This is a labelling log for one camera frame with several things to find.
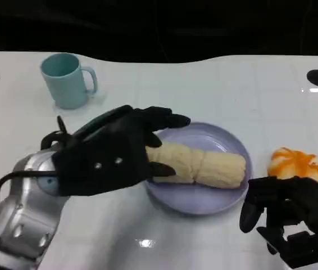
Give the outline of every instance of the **bread roll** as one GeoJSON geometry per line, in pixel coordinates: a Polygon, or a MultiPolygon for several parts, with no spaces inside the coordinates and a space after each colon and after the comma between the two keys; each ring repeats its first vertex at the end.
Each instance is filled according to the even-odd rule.
{"type": "Polygon", "coordinates": [[[236,188],[244,179],[246,161],[238,154],[205,152],[171,142],[159,148],[147,147],[147,153],[150,161],[167,164],[176,171],[176,177],[154,177],[155,182],[236,188]]]}
{"type": "Polygon", "coordinates": [[[282,147],[273,153],[267,173],[279,179],[299,176],[318,181],[318,157],[282,147]]]}

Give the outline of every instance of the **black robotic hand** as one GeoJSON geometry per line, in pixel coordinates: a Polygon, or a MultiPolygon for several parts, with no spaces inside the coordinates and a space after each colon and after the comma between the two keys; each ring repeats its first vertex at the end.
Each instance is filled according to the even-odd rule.
{"type": "Polygon", "coordinates": [[[271,254],[291,268],[318,262],[318,183],[310,178],[279,180],[264,177],[249,181],[249,190],[240,215],[240,229],[251,231],[266,208],[266,227],[257,231],[267,241],[271,254]],[[314,233],[296,233],[284,239],[284,226],[304,221],[314,233]]]}
{"type": "Polygon", "coordinates": [[[153,133],[165,128],[181,128],[190,123],[186,116],[170,109],[133,109],[125,105],[109,111],[67,134],[59,119],[60,132],[48,135],[42,149],[58,141],[53,154],[59,193],[62,196],[90,196],[133,186],[153,176],[175,175],[173,168],[150,163],[146,146],[160,147],[153,133]]]}

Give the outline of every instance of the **white table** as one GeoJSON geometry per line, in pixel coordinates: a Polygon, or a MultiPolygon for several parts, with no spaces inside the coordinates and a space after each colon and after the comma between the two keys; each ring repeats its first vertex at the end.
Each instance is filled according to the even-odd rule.
{"type": "MultiPolygon", "coordinates": [[[[100,94],[81,109],[63,111],[54,107],[39,72],[49,54],[0,52],[0,177],[39,149],[42,137],[56,130],[56,115],[74,131],[123,104],[170,107],[226,128],[251,154],[255,177],[265,176],[278,147],[318,154],[318,93],[306,79],[318,69],[318,57],[123,64],[80,56],[95,69],[100,94]]],[[[286,269],[257,232],[241,233],[239,213],[240,205],[223,215],[184,217],[153,203],[143,185],[72,198],[40,269],[286,269]],[[143,240],[153,240],[151,247],[143,240]]]]}

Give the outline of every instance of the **screw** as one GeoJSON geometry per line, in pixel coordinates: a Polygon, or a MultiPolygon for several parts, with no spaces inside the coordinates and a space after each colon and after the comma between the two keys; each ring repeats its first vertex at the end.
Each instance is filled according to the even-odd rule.
{"type": "Polygon", "coordinates": [[[18,238],[19,236],[22,235],[22,231],[23,231],[23,225],[20,224],[20,225],[18,225],[18,226],[15,228],[14,233],[13,233],[13,237],[14,237],[14,238],[18,238]]]}
{"type": "Polygon", "coordinates": [[[16,207],[17,210],[20,210],[22,208],[23,208],[23,204],[18,204],[17,207],[16,207]]]}
{"type": "Polygon", "coordinates": [[[102,164],[99,162],[95,163],[94,165],[94,168],[96,168],[97,170],[100,169],[101,167],[102,167],[102,164]]]}
{"type": "Polygon", "coordinates": [[[123,159],[121,159],[120,157],[117,157],[115,160],[115,164],[120,164],[123,162],[123,159]]]}
{"type": "Polygon", "coordinates": [[[46,245],[46,243],[49,240],[49,233],[46,233],[45,235],[43,235],[43,237],[39,240],[39,247],[42,248],[46,245]]]}

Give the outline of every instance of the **black background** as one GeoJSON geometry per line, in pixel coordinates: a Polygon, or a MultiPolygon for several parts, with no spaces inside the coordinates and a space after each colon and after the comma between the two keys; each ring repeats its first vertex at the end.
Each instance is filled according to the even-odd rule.
{"type": "Polygon", "coordinates": [[[120,62],[318,55],[318,0],[0,0],[0,51],[120,62]]]}

